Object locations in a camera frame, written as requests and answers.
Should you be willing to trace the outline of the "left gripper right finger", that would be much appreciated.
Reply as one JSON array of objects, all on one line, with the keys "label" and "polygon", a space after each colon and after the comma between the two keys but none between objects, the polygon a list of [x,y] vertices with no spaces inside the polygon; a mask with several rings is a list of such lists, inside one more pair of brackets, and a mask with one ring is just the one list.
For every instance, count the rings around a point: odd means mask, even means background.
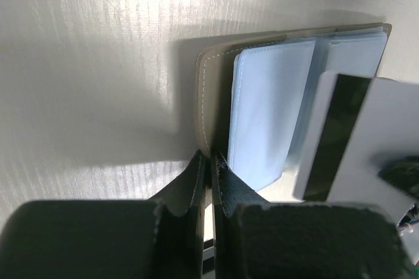
[{"label": "left gripper right finger", "polygon": [[394,223],[376,206],[269,202],[211,156],[217,278],[411,278]]}]

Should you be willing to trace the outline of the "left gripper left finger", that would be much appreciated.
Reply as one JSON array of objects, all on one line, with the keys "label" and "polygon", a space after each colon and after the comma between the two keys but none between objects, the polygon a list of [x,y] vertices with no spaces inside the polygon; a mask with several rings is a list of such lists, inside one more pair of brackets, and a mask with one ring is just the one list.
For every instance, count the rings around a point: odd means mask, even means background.
[{"label": "left gripper left finger", "polygon": [[1,232],[2,278],[200,278],[206,159],[147,200],[37,200]]}]

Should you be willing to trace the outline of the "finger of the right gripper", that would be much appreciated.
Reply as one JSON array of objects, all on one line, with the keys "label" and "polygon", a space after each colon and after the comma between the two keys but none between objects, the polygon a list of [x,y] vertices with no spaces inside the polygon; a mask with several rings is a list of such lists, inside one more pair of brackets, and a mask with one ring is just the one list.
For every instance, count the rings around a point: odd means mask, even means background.
[{"label": "finger of the right gripper", "polygon": [[418,199],[418,156],[408,156],[387,164],[378,176],[407,196]]}]

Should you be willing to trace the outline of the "white magnetic stripe card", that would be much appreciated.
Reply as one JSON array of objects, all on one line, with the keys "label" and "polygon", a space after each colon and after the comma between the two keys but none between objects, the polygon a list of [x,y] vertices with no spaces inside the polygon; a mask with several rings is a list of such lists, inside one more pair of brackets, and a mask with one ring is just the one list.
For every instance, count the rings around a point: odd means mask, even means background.
[{"label": "white magnetic stripe card", "polygon": [[308,119],[294,196],[372,204],[398,222],[414,201],[378,174],[417,154],[417,84],[325,72]]}]

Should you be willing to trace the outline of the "grey leather card holder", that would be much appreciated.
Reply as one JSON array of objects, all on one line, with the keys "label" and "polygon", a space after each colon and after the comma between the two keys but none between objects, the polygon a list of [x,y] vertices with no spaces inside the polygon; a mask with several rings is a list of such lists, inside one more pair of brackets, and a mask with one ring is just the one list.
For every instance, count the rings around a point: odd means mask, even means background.
[{"label": "grey leather card holder", "polygon": [[322,73],[374,77],[392,25],[385,22],[244,35],[196,63],[196,139],[206,156],[257,191],[297,171]]}]

